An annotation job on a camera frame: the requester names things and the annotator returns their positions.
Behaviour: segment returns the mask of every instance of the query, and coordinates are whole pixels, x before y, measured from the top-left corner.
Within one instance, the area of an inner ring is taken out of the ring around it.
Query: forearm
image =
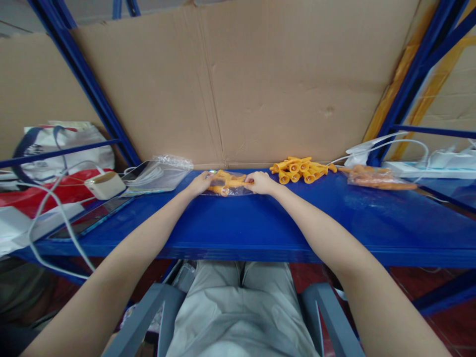
[[[339,279],[343,278],[343,275],[354,275],[369,265],[379,264],[373,255],[332,217],[285,186],[277,187],[272,196],[296,222],[316,255]]]
[[[339,278],[367,356],[449,355],[385,268],[346,229],[283,186],[272,195]]]
[[[99,356],[137,282],[193,198],[182,191],[130,233],[23,355]]]

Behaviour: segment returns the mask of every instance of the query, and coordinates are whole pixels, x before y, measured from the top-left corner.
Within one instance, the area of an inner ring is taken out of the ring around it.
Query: red bag
[[[55,189],[55,194],[58,196],[61,203],[80,202],[87,198],[94,197],[91,191],[81,182],[99,174],[100,172],[98,170],[83,170],[70,176],[65,176],[61,179],[61,183]],[[52,182],[46,183],[42,186],[51,188],[53,185],[54,183]],[[28,217],[34,218],[41,201],[46,195],[46,191],[35,187],[30,187],[25,191],[0,193],[0,207],[13,206]],[[43,212],[49,211],[56,206],[55,199],[49,197]]]

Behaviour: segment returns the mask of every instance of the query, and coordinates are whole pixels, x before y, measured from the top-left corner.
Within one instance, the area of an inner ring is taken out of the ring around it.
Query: phone
[[[134,181],[136,178],[139,177],[139,175],[145,170],[147,165],[150,163],[149,161],[144,161],[142,164],[137,166],[134,170],[128,172],[124,176],[121,177],[122,181]]]
[[[115,197],[105,202],[101,206],[87,212],[83,216],[71,222],[74,234],[77,238],[84,236],[95,229],[113,214],[120,211],[132,201],[133,197]],[[63,227],[50,235],[47,239],[71,239],[66,227]]]

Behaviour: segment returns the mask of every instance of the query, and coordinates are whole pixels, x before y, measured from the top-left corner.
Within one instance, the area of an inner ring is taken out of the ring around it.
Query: gray chair
[[[174,335],[175,318],[184,299],[185,293],[179,289],[168,284],[153,284],[103,356],[134,356],[156,312],[163,306],[157,356],[165,357]],[[321,309],[336,356],[365,356],[328,283],[311,285],[301,294],[300,303],[304,321],[314,346],[321,356],[324,356],[324,346],[319,309]]]

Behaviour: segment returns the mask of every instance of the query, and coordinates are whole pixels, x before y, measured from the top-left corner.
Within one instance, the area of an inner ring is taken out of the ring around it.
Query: floor
[[[139,301],[153,282],[163,278],[170,262],[169,260],[155,260],[149,266],[131,297],[133,302]],[[450,281],[463,271],[442,269],[432,273],[419,268],[392,267],[390,272],[408,298],[414,300]],[[291,264],[291,273],[298,294],[313,283],[332,283],[333,280],[331,274],[320,264],[293,263]],[[78,286],[69,283],[66,279],[59,278],[52,299],[54,303],[49,307],[48,312],[61,308],[77,290]],[[350,310],[347,303],[341,301],[341,306],[349,316]],[[452,356],[476,357],[476,299],[437,313],[431,318],[427,318],[427,321]],[[325,329],[323,338],[325,357],[335,356]]]

